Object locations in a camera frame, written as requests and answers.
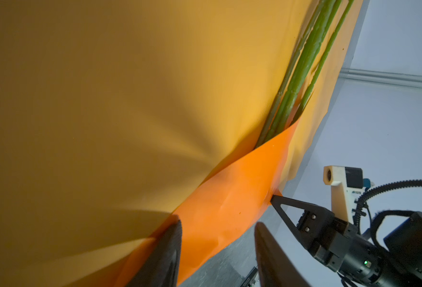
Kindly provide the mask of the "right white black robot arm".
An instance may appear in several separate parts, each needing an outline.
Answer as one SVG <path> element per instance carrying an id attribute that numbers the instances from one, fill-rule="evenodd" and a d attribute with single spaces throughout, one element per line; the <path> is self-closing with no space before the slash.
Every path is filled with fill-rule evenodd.
<path id="1" fill-rule="evenodd" d="M 365 287 L 422 287 L 422 212 L 387 210 L 371 240 L 330 210 L 283 196 L 271 204 L 308 253 L 341 280 Z"/>

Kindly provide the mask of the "orange wrapping paper sheet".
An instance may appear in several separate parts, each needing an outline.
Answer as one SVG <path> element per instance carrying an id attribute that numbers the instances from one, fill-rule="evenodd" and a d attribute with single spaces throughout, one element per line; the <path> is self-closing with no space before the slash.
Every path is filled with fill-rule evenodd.
<path id="1" fill-rule="evenodd" d="M 316 1 L 0 1 L 0 287 L 121 287 L 175 219 L 179 282 L 295 178 L 355 1 L 304 115 L 261 128 Z"/>

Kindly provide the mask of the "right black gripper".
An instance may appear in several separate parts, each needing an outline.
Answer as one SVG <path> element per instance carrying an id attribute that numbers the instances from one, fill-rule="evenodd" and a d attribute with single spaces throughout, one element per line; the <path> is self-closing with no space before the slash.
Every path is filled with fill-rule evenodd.
<path id="1" fill-rule="evenodd" d="M 316 204 L 274 195 L 270 201 L 299 243 L 318 262 L 345 280 L 365 287 L 403 287 L 405 278 L 357 228 L 335 218 L 329 209 Z M 285 210 L 302 212 L 292 220 Z"/>

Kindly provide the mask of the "white fake rose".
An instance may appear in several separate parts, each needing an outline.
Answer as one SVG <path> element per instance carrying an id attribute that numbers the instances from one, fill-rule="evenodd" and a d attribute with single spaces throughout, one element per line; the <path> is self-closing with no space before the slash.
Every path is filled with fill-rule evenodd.
<path id="1" fill-rule="evenodd" d="M 319 1 L 295 46 L 255 148 L 285 130 L 301 88 L 329 32 L 341 1 Z"/>

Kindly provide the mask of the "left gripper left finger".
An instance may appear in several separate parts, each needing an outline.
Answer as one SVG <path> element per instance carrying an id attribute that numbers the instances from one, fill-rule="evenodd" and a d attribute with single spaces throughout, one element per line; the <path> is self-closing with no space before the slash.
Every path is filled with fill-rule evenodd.
<path id="1" fill-rule="evenodd" d="M 176 287 L 182 247 L 182 223 L 172 224 L 126 287 Z"/>

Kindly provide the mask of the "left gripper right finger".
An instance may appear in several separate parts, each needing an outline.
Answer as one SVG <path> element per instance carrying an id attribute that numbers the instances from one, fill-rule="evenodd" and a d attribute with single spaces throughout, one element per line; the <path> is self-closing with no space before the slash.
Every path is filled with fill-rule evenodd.
<path id="1" fill-rule="evenodd" d="M 309 287 L 263 222 L 255 225 L 255 249 L 262 287 Z"/>

